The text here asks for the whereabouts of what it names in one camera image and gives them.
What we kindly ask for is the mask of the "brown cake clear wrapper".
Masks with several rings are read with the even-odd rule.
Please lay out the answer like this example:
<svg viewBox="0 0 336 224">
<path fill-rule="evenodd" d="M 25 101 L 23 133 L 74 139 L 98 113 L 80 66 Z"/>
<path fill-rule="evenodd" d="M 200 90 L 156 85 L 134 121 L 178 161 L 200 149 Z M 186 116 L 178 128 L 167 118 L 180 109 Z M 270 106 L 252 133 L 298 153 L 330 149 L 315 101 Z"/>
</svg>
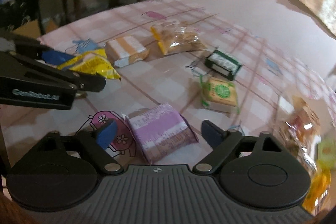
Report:
<svg viewBox="0 0 336 224">
<path fill-rule="evenodd" d="M 292 129 L 278 127 L 273 130 L 276 139 L 300 162 L 312 177 L 317 172 L 317 166 L 309 154 L 307 145 L 296 137 Z"/>
</svg>

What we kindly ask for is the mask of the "light green snack packet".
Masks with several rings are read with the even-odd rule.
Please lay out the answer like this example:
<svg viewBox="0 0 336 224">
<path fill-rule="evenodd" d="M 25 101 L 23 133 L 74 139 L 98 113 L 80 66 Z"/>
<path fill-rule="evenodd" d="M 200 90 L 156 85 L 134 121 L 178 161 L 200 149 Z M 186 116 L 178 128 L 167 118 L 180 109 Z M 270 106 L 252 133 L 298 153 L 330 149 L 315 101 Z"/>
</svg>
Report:
<svg viewBox="0 0 336 224">
<path fill-rule="evenodd" d="M 335 169 L 335 140 L 324 139 L 318 144 L 318 156 L 317 161 L 323 168 Z"/>
</svg>

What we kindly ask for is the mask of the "purple snack packet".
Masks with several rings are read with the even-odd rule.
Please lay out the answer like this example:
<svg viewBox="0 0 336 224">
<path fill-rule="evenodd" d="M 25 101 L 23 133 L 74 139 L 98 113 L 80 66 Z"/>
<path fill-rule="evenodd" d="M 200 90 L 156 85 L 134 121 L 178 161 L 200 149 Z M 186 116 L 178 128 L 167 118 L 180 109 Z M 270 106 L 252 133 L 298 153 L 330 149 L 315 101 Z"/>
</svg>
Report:
<svg viewBox="0 0 336 224">
<path fill-rule="evenodd" d="M 132 117 L 126 116 L 125 119 L 144 159 L 150 165 L 177 149 L 199 142 L 185 118 L 168 103 Z"/>
</svg>

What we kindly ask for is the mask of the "small yellow snack packet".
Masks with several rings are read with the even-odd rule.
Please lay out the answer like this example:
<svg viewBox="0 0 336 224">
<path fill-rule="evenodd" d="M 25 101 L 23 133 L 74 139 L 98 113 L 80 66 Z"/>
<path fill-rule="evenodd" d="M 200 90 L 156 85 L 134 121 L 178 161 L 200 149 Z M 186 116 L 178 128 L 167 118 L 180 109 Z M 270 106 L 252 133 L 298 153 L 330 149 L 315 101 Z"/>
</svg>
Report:
<svg viewBox="0 0 336 224">
<path fill-rule="evenodd" d="M 109 62 L 103 48 L 87 51 L 56 66 L 60 70 L 72 70 L 90 75 L 99 74 L 109 80 L 120 80 L 121 76 Z"/>
</svg>

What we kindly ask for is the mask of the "yellow soft bread packet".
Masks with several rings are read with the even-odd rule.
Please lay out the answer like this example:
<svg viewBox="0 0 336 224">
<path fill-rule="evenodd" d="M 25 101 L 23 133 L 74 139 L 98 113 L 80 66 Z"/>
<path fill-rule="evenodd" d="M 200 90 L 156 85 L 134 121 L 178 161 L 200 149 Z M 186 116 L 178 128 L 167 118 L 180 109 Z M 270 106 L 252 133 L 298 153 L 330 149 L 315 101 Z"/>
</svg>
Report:
<svg viewBox="0 0 336 224">
<path fill-rule="evenodd" d="M 309 191 L 302 207 L 312 215 L 316 215 L 323 205 L 323 201 L 329 193 L 331 173 L 329 169 L 320 169 L 311 180 Z"/>
</svg>

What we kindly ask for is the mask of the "clear bag brown cookies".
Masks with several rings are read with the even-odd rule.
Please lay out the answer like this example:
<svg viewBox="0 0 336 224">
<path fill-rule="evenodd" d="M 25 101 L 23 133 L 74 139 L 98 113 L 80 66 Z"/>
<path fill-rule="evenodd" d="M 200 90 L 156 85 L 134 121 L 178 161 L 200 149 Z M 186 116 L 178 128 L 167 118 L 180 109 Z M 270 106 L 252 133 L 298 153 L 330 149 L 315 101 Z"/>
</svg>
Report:
<svg viewBox="0 0 336 224">
<path fill-rule="evenodd" d="M 204 51 L 207 46 L 196 30 L 179 21 L 152 25 L 150 31 L 164 56 L 182 52 Z"/>
</svg>

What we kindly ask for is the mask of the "pink checkered tablecloth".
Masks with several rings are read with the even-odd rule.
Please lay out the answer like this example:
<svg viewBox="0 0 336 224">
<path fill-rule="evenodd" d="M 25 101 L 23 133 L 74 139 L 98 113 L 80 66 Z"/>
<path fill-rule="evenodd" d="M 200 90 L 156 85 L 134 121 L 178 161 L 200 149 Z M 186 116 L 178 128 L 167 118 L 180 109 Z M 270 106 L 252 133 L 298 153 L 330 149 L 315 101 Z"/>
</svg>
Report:
<svg viewBox="0 0 336 224">
<path fill-rule="evenodd" d="M 161 54 L 150 28 L 171 20 L 189 23 L 211 47 L 231 53 L 243 64 L 235 79 L 237 112 L 226 115 L 202 106 L 198 74 L 208 70 L 200 53 Z M 148 1 L 100 12 L 45 34 L 41 42 L 73 52 L 77 40 L 91 39 L 103 46 L 124 36 L 133 36 L 149 48 L 149 56 L 121 68 L 120 80 L 107 81 L 103 91 L 76 100 L 71 110 L 1 107 L 1 128 L 11 164 L 49 131 L 69 135 L 99 128 L 112 118 L 162 103 L 180 112 L 194 131 L 208 119 L 221 128 L 240 125 L 245 134 L 257 135 L 272 129 L 278 98 L 293 86 L 309 98 L 323 99 L 335 116 L 335 95 L 303 62 L 187 0 Z"/>
</svg>

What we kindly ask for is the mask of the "dark green snack packet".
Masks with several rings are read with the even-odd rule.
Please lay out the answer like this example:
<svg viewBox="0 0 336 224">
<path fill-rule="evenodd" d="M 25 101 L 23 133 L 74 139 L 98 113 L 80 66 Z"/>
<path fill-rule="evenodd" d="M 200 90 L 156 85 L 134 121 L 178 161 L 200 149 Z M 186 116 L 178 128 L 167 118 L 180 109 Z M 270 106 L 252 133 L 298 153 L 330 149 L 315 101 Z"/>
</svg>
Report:
<svg viewBox="0 0 336 224">
<path fill-rule="evenodd" d="M 220 50 L 214 50 L 205 58 L 205 66 L 233 81 L 243 66 L 234 56 Z"/>
</svg>

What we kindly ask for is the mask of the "red bean bread clear pack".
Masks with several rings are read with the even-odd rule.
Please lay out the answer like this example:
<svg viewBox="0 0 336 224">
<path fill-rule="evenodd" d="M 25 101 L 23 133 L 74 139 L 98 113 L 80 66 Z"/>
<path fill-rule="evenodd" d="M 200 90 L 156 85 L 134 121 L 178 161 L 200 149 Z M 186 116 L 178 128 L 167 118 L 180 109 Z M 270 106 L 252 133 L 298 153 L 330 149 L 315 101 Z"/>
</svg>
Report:
<svg viewBox="0 0 336 224">
<path fill-rule="evenodd" d="M 287 141 L 310 145 L 321 131 L 319 117 L 302 97 L 293 95 L 291 100 L 293 111 L 280 121 L 280 134 Z"/>
</svg>

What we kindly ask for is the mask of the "green label biscuit pack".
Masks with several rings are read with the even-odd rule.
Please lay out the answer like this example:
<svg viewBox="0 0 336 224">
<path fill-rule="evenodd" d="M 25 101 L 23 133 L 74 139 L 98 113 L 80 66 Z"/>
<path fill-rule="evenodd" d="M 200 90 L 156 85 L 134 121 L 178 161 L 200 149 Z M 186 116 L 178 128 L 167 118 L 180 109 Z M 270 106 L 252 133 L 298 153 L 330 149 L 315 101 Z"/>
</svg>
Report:
<svg viewBox="0 0 336 224">
<path fill-rule="evenodd" d="M 201 104 L 204 108 L 223 113 L 238 113 L 236 86 L 212 76 L 199 76 L 201 85 Z"/>
</svg>

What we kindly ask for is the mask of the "cardboard box on floor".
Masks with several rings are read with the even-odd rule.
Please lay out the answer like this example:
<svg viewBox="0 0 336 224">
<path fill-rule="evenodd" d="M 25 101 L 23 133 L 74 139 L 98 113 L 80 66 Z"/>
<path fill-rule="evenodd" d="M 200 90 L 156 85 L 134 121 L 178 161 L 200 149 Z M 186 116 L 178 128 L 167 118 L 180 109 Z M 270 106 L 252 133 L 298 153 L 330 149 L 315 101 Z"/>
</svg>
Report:
<svg viewBox="0 0 336 224">
<path fill-rule="evenodd" d="M 56 30 L 59 28 L 59 26 L 55 23 L 54 20 L 50 19 L 47 23 L 46 26 L 44 27 L 45 33 L 49 33 L 51 31 Z M 37 39 L 40 36 L 42 36 L 41 30 L 39 28 L 39 24 L 37 20 L 30 21 L 24 26 L 21 26 L 17 28 L 16 30 L 13 30 L 13 33 L 27 36 L 29 38 Z"/>
</svg>

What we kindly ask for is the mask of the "orange white striped snack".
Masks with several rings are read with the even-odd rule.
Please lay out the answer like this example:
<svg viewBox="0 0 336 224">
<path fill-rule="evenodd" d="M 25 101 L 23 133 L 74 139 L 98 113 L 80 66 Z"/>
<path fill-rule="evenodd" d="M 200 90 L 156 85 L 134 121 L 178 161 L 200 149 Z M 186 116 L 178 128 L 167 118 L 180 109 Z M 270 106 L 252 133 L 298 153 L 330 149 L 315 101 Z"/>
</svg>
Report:
<svg viewBox="0 0 336 224">
<path fill-rule="evenodd" d="M 149 49 L 134 36 L 123 36 L 106 42 L 105 52 L 108 60 L 117 68 L 123 68 L 146 59 Z"/>
</svg>

